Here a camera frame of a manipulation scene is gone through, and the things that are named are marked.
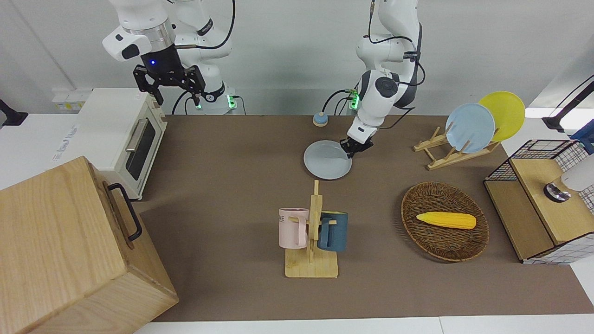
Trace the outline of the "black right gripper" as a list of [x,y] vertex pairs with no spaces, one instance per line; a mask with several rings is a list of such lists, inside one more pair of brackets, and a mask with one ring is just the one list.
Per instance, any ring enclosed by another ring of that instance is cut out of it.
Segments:
[[182,84],[187,78],[187,91],[195,106],[199,106],[206,83],[197,65],[184,70],[175,45],[170,45],[161,51],[153,51],[141,55],[143,65],[137,65],[133,70],[136,86],[140,92],[146,92],[155,98],[158,105],[163,105],[164,99],[159,86],[161,84]]

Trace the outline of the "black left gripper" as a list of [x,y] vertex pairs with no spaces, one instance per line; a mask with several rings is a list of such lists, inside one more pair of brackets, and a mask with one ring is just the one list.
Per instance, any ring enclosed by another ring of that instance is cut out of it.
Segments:
[[341,148],[352,159],[359,151],[365,151],[374,146],[373,132],[350,131],[347,138],[341,140]]

